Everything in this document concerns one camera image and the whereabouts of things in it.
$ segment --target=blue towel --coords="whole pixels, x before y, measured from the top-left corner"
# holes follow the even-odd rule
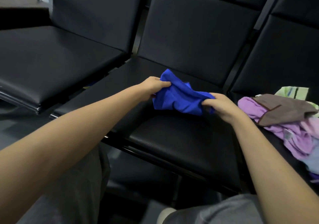
[[[197,116],[203,114],[202,102],[206,99],[215,99],[210,93],[194,91],[190,84],[182,82],[169,69],[165,70],[160,77],[161,81],[170,81],[172,85],[162,88],[153,99],[156,110],[176,109],[182,113],[189,113]]]

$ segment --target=chair seat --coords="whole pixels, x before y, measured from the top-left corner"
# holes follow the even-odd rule
[[[72,110],[109,97],[149,76],[159,77],[167,67],[133,58],[128,63],[54,111],[61,116]],[[174,71],[197,91],[219,92],[217,86]],[[154,110],[151,100],[140,103],[112,130],[136,148],[163,161],[192,171],[215,184],[239,191],[240,180],[232,128],[215,115],[198,117],[177,111]]]
[[[245,97],[242,94],[230,92],[229,97],[237,104],[238,101]],[[310,182],[310,176],[303,162],[293,157],[290,151],[284,146],[284,141],[267,131],[263,127],[258,126],[259,130],[264,134],[268,141],[275,147],[281,156],[290,164],[291,167],[307,182],[307,184],[319,195],[319,186]]]
[[[0,31],[0,55],[0,98],[37,112],[127,57],[53,26]]]

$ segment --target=hand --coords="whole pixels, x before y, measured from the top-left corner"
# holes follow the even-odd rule
[[[216,99],[206,99],[202,102],[202,105],[213,107],[216,110],[216,113],[225,122],[233,124],[239,117],[247,117],[247,115],[225,95],[219,93],[211,94]]]
[[[147,101],[153,94],[157,93],[163,87],[171,86],[171,82],[161,81],[158,77],[150,76],[138,86],[143,92],[142,101]]]

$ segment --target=person's right arm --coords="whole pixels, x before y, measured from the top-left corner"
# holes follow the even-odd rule
[[[268,223],[319,223],[319,197],[265,138],[254,122],[223,94],[212,106],[230,123],[247,162]]]

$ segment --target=person's left hand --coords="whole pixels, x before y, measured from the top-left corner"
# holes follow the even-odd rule
[[[171,82],[161,81],[158,77],[150,76],[138,86],[143,92],[142,100],[147,101],[153,94],[157,93],[163,87],[171,86]]]

